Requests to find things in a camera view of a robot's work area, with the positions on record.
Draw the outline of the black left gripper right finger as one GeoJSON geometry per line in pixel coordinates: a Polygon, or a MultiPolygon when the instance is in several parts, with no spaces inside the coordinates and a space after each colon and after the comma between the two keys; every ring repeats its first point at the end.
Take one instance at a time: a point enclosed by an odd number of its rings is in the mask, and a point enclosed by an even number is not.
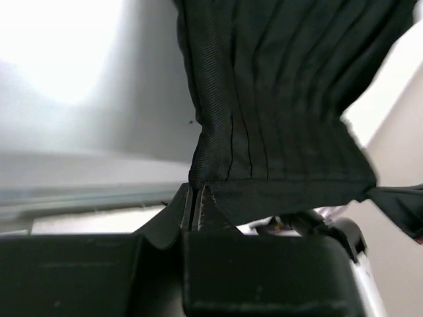
{"type": "Polygon", "coordinates": [[[197,193],[193,211],[193,231],[242,235],[241,231],[217,207],[209,186],[204,186],[197,193]]]}

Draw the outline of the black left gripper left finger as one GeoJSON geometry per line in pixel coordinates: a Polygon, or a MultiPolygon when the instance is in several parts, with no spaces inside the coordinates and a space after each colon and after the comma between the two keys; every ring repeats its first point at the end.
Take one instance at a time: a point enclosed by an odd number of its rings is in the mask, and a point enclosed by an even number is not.
{"type": "Polygon", "coordinates": [[[154,248],[170,248],[180,232],[191,227],[194,194],[189,183],[182,184],[169,204],[134,234],[144,237],[154,248]]]}

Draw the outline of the black skirt pile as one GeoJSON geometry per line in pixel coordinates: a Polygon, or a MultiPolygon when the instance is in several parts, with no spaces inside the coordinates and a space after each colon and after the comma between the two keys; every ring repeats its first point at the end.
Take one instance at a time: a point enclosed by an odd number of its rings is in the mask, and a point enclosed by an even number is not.
{"type": "Polygon", "coordinates": [[[242,225],[372,200],[422,240],[422,188],[382,188],[341,120],[414,1],[177,1],[177,36],[202,127],[189,181],[242,225]]]}

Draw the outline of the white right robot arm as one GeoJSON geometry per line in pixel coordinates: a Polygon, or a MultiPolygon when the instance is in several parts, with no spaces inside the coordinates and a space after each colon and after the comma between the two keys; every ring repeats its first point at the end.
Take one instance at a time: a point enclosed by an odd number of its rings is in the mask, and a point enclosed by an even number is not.
{"type": "Polygon", "coordinates": [[[185,315],[386,315],[355,222],[312,210],[286,220],[292,234],[246,235],[203,188],[182,239],[185,315]]]}

